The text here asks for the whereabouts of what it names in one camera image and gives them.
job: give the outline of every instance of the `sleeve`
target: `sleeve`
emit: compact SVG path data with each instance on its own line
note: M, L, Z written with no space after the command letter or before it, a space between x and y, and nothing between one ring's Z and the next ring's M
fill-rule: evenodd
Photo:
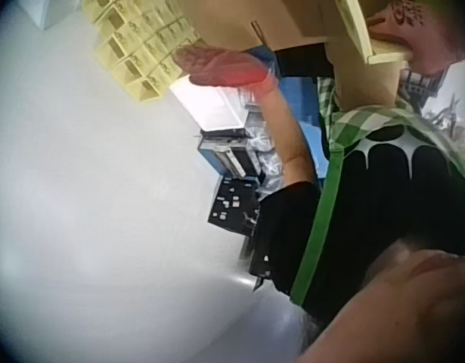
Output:
M304 253L320 198L317 186L302 181L261 202L254 239L268 257L276 288L289 294Z

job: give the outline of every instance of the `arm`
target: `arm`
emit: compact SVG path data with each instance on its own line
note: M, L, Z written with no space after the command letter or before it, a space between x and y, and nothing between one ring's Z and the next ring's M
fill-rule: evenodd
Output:
M314 182L315 168L298 122L291 114L277 80L249 54L205 46L183 47L175 61L195 85L247 88L264 114L284 168L284 184Z
M308 145L279 89L276 87L260 98L259 107L283 163L284 186L315 182L315 167Z

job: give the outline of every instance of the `finger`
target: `finger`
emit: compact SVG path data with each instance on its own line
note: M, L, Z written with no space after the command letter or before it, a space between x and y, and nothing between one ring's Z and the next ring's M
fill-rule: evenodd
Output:
M214 78L207 74L207 73L201 73L201 74L191 74L190 75L190 83L193 85L201 85L201 86L213 86L216 87L219 85L219 83L214 80Z

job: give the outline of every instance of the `green plaid shirt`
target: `green plaid shirt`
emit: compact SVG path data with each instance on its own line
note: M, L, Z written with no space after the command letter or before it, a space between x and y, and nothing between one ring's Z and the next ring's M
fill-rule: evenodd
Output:
M424 134L465 177L465 159L460 156L456 146L434 125L415 114L407 101L398 98L396 108L392 109L366 106L349 112L333 112L336 109L334 94L334 79L318 79L319 110L324 118L331 150L344 150L382 127L411 126Z

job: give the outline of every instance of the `forearm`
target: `forearm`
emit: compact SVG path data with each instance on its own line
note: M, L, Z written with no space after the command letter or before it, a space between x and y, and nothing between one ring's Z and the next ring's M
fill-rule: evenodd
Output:
M299 180L314 182L315 166L308 145L281 91L275 88L265 95L259 107L283 163L285 185Z

